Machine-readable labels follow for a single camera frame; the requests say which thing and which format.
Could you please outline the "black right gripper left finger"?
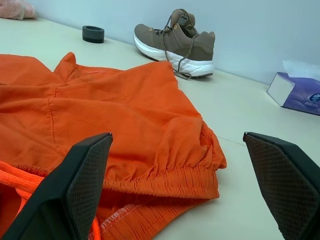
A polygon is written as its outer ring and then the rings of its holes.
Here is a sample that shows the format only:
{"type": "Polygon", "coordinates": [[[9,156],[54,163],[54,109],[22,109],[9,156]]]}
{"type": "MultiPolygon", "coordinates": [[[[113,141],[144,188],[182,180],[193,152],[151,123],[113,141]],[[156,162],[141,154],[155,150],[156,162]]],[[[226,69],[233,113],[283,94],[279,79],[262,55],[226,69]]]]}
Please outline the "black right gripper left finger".
{"type": "Polygon", "coordinates": [[[88,137],[45,177],[3,235],[4,240],[86,240],[100,201],[111,133],[88,137]]]}

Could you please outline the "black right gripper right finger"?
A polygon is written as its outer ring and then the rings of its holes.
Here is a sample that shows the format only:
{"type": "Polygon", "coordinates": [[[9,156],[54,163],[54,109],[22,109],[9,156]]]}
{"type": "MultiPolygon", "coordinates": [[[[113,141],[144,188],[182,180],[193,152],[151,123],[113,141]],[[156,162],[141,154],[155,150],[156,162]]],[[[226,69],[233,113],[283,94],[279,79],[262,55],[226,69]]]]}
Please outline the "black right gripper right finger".
{"type": "Polygon", "coordinates": [[[286,240],[320,238],[320,168],[296,144],[245,132],[261,195],[286,240]]]}

